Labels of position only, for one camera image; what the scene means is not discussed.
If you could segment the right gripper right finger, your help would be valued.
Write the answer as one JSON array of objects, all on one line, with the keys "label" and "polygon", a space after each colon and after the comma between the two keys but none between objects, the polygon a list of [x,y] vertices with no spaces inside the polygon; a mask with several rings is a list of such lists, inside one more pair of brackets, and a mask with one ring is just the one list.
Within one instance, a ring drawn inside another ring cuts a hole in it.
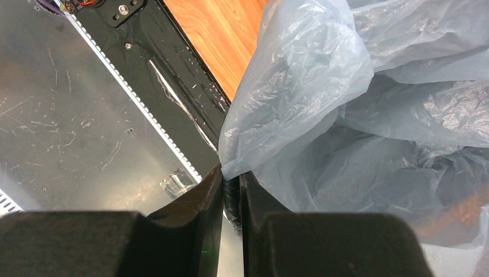
[{"label": "right gripper right finger", "polygon": [[239,177],[246,276],[431,276],[411,228],[387,214],[294,213]]}]

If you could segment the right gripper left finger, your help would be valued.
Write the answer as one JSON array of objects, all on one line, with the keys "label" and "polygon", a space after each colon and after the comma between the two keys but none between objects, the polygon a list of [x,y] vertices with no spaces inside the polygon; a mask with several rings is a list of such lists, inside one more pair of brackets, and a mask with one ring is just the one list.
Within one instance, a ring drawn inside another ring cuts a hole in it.
[{"label": "right gripper left finger", "polygon": [[222,221],[220,166],[148,216],[17,212],[1,219],[1,275],[216,276]]}]

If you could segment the light blue plastic bag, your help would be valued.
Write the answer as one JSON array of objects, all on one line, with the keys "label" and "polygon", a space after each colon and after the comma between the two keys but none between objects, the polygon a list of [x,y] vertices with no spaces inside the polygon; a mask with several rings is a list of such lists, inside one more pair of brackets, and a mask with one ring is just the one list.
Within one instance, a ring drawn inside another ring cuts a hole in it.
[{"label": "light blue plastic bag", "polygon": [[295,212],[387,213],[488,275],[488,2],[269,1],[219,140]]}]

